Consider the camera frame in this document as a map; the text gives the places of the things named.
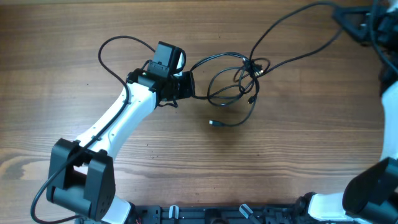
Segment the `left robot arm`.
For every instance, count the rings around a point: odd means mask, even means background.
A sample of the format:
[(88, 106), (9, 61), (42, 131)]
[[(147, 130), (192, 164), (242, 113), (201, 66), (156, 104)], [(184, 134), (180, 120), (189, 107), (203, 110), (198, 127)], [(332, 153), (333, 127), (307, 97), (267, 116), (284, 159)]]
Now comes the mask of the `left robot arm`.
[(74, 212), (82, 223), (141, 223), (133, 203), (115, 195), (114, 160), (139, 123), (157, 107), (178, 106), (193, 95), (193, 78), (184, 72), (186, 53), (159, 42), (154, 58), (129, 72), (123, 90), (90, 129), (74, 141), (52, 148), (49, 177), (37, 193)]

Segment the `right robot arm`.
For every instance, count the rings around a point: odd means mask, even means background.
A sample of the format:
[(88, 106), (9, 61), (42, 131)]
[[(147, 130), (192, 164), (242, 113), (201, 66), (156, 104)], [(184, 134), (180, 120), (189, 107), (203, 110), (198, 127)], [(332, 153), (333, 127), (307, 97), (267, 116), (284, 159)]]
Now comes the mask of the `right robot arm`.
[(397, 1), (368, 7), (339, 7), (334, 20), (377, 53), (382, 139), (373, 163), (340, 191), (310, 192), (289, 213), (290, 223), (397, 223)]

